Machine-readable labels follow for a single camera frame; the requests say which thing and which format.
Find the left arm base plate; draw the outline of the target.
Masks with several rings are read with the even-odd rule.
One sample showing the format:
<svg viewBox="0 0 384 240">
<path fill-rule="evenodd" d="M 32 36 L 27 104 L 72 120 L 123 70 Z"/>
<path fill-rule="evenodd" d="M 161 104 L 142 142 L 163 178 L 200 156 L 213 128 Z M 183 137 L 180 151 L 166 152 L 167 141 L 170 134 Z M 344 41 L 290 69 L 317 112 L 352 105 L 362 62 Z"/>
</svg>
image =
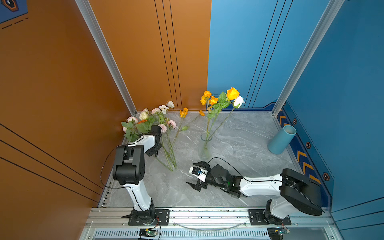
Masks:
<svg viewBox="0 0 384 240">
<path fill-rule="evenodd" d="M 129 218 L 129 226 L 152 226 L 160 224 L 167 226 L 170 219 L 169 209 L 154 209 L 146 211 L 132 210 Z"/>
</svg>

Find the clear ribbed glass vase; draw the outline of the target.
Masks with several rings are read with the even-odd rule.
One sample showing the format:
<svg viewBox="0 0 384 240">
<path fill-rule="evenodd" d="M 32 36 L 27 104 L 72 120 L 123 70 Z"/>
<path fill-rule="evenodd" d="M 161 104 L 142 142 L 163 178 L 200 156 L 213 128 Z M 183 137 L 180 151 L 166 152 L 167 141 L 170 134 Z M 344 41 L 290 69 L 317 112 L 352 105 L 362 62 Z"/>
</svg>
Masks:
<svg viewBox="0 0 384 240">
<path fill-rule="evenodd" d="M 212 156 L 212 139 L 210 134 L 204 133 L 200 137 L 199 158 L 209 160 Z"/>
</svg>

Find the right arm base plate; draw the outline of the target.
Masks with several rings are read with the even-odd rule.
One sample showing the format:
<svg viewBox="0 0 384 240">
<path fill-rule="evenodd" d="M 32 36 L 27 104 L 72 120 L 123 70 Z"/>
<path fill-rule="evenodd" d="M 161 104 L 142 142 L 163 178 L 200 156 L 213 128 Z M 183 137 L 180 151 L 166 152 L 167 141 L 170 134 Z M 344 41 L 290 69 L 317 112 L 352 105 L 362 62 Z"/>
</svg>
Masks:
<svg viewBox="0 0 384 240">
<path fill-rule="evenodd" d="M 289 216 L 284 219 L 279 219 L 271 214 L 268 214 L 266 210 L 250 209 L 248 210 L 249 220 L 252 226 L 262 225 L 275 225 L 275 226 L 290 226 L 292 224 Z"/>
</svg>

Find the pink rose branch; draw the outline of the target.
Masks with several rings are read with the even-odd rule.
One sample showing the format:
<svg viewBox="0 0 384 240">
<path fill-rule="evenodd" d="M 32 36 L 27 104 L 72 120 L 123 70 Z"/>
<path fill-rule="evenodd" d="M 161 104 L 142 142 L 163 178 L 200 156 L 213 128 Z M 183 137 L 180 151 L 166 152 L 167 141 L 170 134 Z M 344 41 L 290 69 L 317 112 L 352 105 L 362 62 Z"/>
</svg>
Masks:
<svg viewBox="0 0 384 240">
<path fill-rule="evenodd" d="M 139 120 L 135 117 L 129 117 L 125 122 L 121 122 L 123 127 L 124 137 L 129 141 L 129 143 L 136 141 L 142 133 L 137 129 L 136 125 L 139 123 Z"/>
</svg>

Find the white rose stem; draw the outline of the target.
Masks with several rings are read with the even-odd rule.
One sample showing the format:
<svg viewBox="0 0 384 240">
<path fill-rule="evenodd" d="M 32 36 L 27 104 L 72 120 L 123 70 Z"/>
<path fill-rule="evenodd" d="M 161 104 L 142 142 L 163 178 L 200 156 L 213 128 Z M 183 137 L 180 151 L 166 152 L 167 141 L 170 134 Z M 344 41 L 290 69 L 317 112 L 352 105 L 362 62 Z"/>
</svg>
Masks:
<svg viewBox="0 0 384 240">
<path fill-rule="evenodd" d="M 209 102 L 207 102 L 207 104 L 209 104 L 209 107 L 207 108 L 207 118 L 209 124 L 209 128 L 206 131 L 207 141 L 211 140 L 212 137 L 216 134 L 216 132 L 222 128 L 222 126 L 227 121 L 229 116 L 234 112 L 234 110 L 239 109 L 242 105 L 244 105 L 244 103 L 245 99 L 239 94 L 235 95 L 222 92 L 217 98 L 215 96 L 211 96 Z M 231 107 L 232 109 L 220 122 L 220 124 L 217 125 L 215 129 L 213 129 L 220 114 L 223 112 L 224 109 L 227 109 L 228 107 Z"/>
</svg>

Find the large orange rose stem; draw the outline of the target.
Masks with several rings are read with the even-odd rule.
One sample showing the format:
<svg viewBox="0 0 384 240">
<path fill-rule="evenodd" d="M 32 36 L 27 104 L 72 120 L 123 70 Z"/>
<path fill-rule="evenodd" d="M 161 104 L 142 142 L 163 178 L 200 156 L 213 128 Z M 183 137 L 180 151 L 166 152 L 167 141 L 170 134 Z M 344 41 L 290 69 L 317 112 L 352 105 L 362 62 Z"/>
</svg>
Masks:
<svg viewBox="0 0 384 240">
<path fill-rule="evenodd" d="M 228 93 L 228 94 L 239 94 L 240 95 L 240 92 L 237 90 L 237 89 L 235 89 L 234 87 L 231 87 L 229 90 L 227 90 L 226 92 L 224 92 L 224 93 Z"/>
</svg>

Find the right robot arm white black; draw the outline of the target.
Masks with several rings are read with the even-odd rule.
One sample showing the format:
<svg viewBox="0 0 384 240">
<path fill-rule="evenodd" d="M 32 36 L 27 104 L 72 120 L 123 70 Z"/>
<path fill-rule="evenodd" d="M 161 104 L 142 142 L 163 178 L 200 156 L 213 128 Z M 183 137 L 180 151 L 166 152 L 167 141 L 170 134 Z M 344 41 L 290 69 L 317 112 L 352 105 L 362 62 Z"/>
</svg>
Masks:
<svg viewBox="0 0 384 240">
<path fill-rule="evenodd" d="M 221 165 L 210 167 L 201 161 L 194 163 L 189 170 L 198 180 L 190 184 L 197 191 L 208 186 L 220 188 L 234 197 L 270 196 L 264 210 L 250 210 L 252 225 L 291 225 L 290 215 L 301 212 L 310 216 L 320 216 L 321 186 L 292 169 L 283 169 L 281 174 L 270 177 L 250 178 L 241 174 L 232 175 Z"/>
</svg>

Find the small orange flower sprig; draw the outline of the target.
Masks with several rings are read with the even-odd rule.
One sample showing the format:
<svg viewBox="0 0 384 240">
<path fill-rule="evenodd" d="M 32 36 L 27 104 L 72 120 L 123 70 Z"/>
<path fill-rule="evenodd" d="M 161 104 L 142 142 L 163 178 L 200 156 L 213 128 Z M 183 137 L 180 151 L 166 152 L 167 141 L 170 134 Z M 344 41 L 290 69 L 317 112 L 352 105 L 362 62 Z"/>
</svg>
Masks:
<svg viewBox="0 0 384 240">
<path fill-rule="evenodd" d="M 208 141 L 210 135 L 211 119 L 216 116 L 216 109 L 219 107 L 218 101 L 219 99 L 212 95 L 210 91 L 205 91 L 200 100 L 201 104 L 206 108 L 206 113 L 202 110 L 199 110 L 199 114 L 203 117 L 207 117 L 208 119 L 205 136 L 206 141 Z"/>
</svg>

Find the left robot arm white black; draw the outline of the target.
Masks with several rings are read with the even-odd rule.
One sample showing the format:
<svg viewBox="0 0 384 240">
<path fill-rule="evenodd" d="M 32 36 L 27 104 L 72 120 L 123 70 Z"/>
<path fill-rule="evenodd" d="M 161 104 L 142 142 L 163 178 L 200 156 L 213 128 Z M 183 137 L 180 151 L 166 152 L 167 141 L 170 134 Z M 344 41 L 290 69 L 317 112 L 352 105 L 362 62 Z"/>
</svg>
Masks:
<svg viewBox="0 0 384 240">
<path fill-rule="evenodd" d="M 126 189 L 134 204 L 130 213 L 130 225 L 151 225 L 155 223 L 155 205 L 148 194 L 144 176 L 146 172 L 145 156 L 156 156 L 162 147 L 160 138 L 162 129 L 152 126 L 147 135 L 128 145 L 116 148 L 112 175 L 122 188 Z"/>
</svg>

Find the cream rose stem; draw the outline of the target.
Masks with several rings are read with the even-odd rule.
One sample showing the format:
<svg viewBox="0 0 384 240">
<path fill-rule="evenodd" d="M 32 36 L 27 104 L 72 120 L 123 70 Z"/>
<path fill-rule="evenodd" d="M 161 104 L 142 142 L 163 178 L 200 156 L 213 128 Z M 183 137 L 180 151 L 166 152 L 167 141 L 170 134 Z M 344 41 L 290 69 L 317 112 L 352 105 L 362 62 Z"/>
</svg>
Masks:
<svg viewBox="0 0 384 240">
<path fill-rule="evenodd" d="M 139 116 L 139 119 L 141 121 L 144 121 L 144 120 L 147 120 L 149 118 L 150 114 L 149 114 L 149 111 L 147 109 L 143 110 L 141 113 L 140 113 L 140 116 Z"/>
</svg>

